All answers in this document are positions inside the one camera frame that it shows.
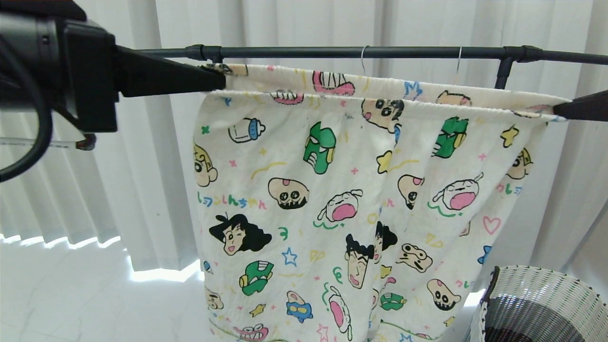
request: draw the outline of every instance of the wicker basket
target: wicker basket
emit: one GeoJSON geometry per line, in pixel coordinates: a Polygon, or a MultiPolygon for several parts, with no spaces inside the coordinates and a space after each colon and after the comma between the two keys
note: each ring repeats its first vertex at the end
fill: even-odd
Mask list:
{"type": "Polygon", "coordinates": [[[465,341],[606,342],[608,308],[591,287],[564,273],[496,267],[465,341]]]}

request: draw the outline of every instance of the pink heart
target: pink heart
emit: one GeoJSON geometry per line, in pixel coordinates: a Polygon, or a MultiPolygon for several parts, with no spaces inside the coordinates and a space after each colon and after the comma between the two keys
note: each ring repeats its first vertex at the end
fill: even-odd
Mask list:
{"type": "Polygon", "coordinates": [[[486,232],[490,233],[490,235],[493,235],[500,228],[501,222],[498,217],[483,217],[483,227],[486,228],[486,232]]]}

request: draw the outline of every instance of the floor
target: floor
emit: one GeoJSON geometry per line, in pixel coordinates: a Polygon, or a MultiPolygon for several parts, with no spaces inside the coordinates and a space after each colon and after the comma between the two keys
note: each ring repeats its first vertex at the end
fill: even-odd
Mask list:
{"type": "MultiPolygon", "coordinates": [[[[0,243],[0,341],[216,341],[198,265],[133,272],[120,241],[101,247],[0,243]]],[[[443,341],[461,340],[474,309],[443,341]]]]}

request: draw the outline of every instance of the yellow star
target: yellow star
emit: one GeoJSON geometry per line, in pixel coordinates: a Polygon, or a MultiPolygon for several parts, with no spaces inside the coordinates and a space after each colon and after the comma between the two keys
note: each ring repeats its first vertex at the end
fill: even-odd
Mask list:
{"type": "Polygon", "coordinates": [[[380,267],[380,278],[384,279],[389,276],[389,274],[393,270],[393,267],[392,266],[386,267],[384,265],[380,265],[380,266],[381,266],[380,267]]]}
{"type": "Polygon", "coordinates": [[[249,312],[251,314],[251,317],[256,317],[257,315],[263,313],[265,307],[266,307],[266,304],[258,304],[258,306],[256,306],[255,309],[253,309],[249,312]]]}
{"type": "Polygon", "coordinates": [[[455,317],[454,317],[454,316],[452,316],[452,317],[450,317],[450,318],[446,319],[445,321],[443,321],[443,324],[445,324],[445,325],[446,325],[446,327],[451,326],[451,325],[452,325],[452,322],[454,322],[454,318],[455,318],[455,317]]]}
{"type": "Polygon", "coordinates": [[[507,148],[513,145],[513,139],[519,134],[519,130],[515,128],[515,125],[511,126],[506,131],[503,131],[500,137],[502,138],[502,147],[507,148]]]}
{"type": "Polygon", "coordinates": [[[383,155],[376,157],[378,173],[388,172],[391,158],[393,158],[393,152],[391,151],[386,151],[383,155]]]}

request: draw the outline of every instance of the black cable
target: black cable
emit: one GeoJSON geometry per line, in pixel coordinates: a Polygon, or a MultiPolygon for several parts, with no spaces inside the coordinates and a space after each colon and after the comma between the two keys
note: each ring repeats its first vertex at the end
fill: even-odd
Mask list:
{"type": "Polygon", "coordinates": [[[29,170],[40,160],[40,158],[42,158],[49,148],[50,140],[53,136],[53,117],[51,115],[50,106],[44,98],[40,85],[33,78],[32,73],[27,67],[19,60],[19,57],[10,47],[9,42],[7,42],[2,35],[0,35],[0,57],[12,68],[17,82],[19,82],[28,93],[34,108],[36,108],[36,113],[38,114],[38,133],[36,134],[34,145],[23,157],[21,157],[21,159],[17,160],[17,162],[0,170],[1,183],[29,170]]]}

